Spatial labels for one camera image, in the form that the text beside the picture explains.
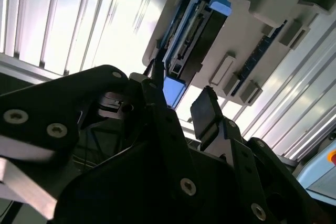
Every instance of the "screw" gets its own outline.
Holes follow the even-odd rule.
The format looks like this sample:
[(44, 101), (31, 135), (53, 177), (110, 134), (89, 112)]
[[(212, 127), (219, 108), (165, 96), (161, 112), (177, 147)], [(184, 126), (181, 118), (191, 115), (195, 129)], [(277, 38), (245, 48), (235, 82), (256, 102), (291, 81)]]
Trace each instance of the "screw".
[(190, 179), (188, 178), (182, 178), (181, 182), (181, 189), (182, 191), (184, 191), (186, 194), (188, 194), (189, 196), (194, 196), (196, 193), (196, 186), (194, 184), (194, 182), (192, 182)]
[(7, 110), (4, 113), (4, 120), (10, 124), (22, 124), (27, 122), (29, 116), (23, 110)]
[(235, 122), (233, 122), (233, 121), (229, 121), (229, 124), (234, 128), (234, 127), (236, 127), (236, 124), (235, 124)]
[(259, 206), (257, 203), (253, 203), (251, 205), (251, 209), (252, 212), (254, 213), (254, 215), (261, 221), (265, 221), (266, 220), (266, 213), (263, 210), (263, 208), (261, 206)]
[(262, 141), (257, 141), (260, 147), (265, 147), (264, 143)]
[(62, 138), (67, 135), (68, 129), (60, 123), (52, 123), (47, 127), (47, 133), (49, 136), (55, 138)]
[(115, 77), (117, 77), (117, 78), (121, 78), (121, 74), (120, 73), (118, 73), (118, 72), (113, 72), (112, 73)]

